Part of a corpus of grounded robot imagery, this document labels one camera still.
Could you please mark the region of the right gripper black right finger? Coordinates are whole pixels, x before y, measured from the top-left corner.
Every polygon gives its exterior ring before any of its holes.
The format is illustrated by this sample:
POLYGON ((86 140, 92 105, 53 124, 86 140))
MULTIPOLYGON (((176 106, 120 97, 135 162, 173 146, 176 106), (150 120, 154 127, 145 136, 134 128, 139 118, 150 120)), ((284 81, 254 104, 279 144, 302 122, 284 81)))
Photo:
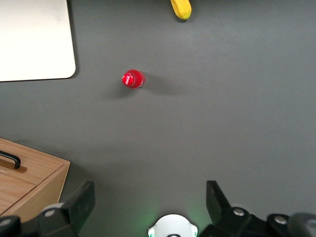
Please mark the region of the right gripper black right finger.
POLYGON ((314 237, 316 216, 273 213, 261 220, 244 208, 233 207, 216 181, 206 182, 206 207, 211 219, 201 237, 314 237))

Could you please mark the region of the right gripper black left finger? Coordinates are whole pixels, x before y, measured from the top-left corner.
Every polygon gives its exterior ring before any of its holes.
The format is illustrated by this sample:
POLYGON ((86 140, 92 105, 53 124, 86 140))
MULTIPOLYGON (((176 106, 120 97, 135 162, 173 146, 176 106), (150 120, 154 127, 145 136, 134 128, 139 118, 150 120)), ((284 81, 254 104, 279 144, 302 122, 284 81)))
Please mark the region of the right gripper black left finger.
POLYGON ((66 202, 45 207, 22 222, 18 215, 0 218, 2 237, 78 237, 95 206, 93 181, 83 182, 66 202))

